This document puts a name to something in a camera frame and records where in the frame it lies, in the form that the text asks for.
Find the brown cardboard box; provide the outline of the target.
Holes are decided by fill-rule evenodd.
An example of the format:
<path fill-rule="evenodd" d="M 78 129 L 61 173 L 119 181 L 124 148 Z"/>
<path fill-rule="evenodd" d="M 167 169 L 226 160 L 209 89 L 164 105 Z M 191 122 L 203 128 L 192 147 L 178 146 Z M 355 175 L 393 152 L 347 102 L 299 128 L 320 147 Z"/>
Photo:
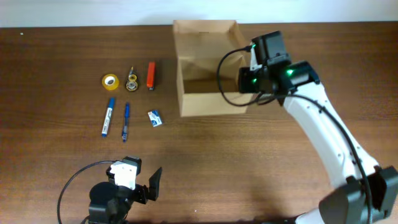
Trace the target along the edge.
<path fill-rule="evenodd" d="M 243 114 L 251 94 L 238 91 L 238 73 L 249 62 L 248 45 L 234 20 L 176 20 L 177 95 L 180 115 Z"/>

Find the white blue staples box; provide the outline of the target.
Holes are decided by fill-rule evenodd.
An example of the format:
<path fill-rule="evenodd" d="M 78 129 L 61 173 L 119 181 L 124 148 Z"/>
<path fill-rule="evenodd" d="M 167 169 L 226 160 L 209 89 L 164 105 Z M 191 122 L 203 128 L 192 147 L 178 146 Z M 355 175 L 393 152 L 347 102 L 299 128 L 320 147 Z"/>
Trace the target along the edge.
<path fill-rule="evenodd" d="M 149 111 L 147 114 L 153 127 L 158 127 L 163 124 L 158 110 Z"/>

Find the black yellow correction tape dispenser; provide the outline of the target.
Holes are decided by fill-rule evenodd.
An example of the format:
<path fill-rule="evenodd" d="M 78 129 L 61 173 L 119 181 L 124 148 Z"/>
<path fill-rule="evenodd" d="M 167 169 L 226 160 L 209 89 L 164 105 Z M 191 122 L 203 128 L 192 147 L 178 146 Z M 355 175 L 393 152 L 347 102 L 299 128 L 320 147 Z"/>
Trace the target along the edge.
<path fill-rule="evenodd" d="M 129 70 L 129 75 L 127 76 L 126 90 L 133 92 L 136 91 L 138 87 L 137 75 L 134 71 L 134 67 L 131 67 Z"/>

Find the yellow adhesive tape roll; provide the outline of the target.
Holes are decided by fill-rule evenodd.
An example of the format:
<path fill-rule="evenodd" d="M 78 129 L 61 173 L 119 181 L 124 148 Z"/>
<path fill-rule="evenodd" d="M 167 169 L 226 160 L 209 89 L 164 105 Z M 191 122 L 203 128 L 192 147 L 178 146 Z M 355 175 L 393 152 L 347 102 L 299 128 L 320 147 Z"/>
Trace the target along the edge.
<path fill-rule="evenodd" d="M 109 73 L 102 78 L 101 84 L 106 90 L 113 91 L 119 87 L 119 78 L 115 74 Z"/>

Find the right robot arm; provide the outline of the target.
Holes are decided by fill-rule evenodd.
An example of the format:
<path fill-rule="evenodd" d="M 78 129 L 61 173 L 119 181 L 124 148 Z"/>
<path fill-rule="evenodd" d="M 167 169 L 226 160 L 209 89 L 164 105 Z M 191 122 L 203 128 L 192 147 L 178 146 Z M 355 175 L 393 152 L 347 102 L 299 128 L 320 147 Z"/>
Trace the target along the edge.
<path fill-rule="evenodd" d="M 293 63 L 279 31 L 252 39 L 251 64 L 239 71 L 240 93 L 259 105 L 277 101 L 317 151 L 333 191 L 318 207 L 279 223 L 376 223 L 392 213 L 397 170 L 382 168 L 355 140 L 328 99 L 315 69 Z"/>

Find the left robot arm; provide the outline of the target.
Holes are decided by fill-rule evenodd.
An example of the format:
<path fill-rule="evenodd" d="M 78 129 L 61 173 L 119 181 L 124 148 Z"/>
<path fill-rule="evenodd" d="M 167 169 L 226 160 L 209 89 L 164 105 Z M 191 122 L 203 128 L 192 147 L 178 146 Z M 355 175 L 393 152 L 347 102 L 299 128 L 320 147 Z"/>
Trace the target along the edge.
<path fill-rule="evenodd" d="M 106 170 L 107 182 L 100 182 L 90 190 L 89 223 L 127 223 L 126 217 L 134 203 L 146 204 L 159 196 L 162 168 L 149 178 L 149 185 L 139 185 L 142 160 L 126 156 L 114 161 Z"/>

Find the blue white marker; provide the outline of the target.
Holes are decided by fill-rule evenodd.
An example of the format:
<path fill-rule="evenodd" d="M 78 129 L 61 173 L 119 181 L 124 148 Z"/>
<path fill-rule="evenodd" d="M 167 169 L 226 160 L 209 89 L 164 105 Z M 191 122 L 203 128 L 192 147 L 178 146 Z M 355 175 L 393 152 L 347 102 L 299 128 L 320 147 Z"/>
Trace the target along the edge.
<path fill-rule="evenodd" d="M 108 135 L 108 132 L 109 132 L 109 127 L 110 127 L 110 124 L 111 124 L 111 117 L 112 117 L 112 114 L 113 114 L 115 101 L 116 101 L 115 98 L 110 98 L 109 99 L 108 107 L 106 109 L 106 114 L 105 114 L 105 117 L 104 117 L 103 127 L 102 127 L 102 130 L 101 130 L 101 136 L 103 138 L 105 138 Z"/>

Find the blue ballpoint pen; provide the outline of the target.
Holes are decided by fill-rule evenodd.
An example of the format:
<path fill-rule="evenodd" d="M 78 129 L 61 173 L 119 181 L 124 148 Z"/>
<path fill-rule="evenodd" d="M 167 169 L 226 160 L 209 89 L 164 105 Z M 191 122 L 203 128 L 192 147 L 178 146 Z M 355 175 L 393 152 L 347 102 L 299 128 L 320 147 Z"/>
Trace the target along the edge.
<path fill-rule="evenodd" d="M 121 134 L 123 142 L 126 142 L 128 137 L 129 117 L 130 117 L 130 104 L 126 103 L 124 110 L 124 125 Z"/>

